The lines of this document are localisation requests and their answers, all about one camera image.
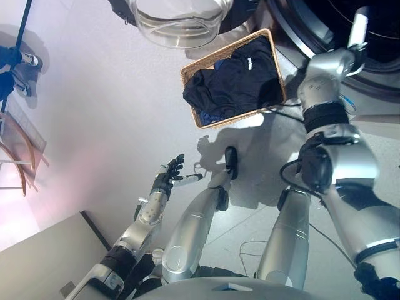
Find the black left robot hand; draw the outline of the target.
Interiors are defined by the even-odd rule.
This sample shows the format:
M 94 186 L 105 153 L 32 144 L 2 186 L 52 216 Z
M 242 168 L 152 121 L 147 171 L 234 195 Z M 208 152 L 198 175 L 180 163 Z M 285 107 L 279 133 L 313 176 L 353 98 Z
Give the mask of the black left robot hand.
M 163 193 L 169 196 L 172 188 L 195 183 L 203 179 L 203 175 L 199 173 L 181 174 L 181 169 L 184 167 L 184 157 L 184 154 L 179 154 L 168 163 L 160 166 L 151 188 L 151 194 Z

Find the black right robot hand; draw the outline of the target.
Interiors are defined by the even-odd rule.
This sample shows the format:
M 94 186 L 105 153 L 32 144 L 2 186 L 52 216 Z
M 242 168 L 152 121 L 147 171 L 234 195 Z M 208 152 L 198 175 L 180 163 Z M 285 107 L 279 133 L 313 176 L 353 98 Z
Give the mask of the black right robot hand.
M 347 43 L 347 49 L 354 54 L 354 64 L 347 76 L 358 74 L 363 70 L 368 44 L 365 39 L 368 31 L 369 11 L 369 6 L 363 6 L 355 12 Z

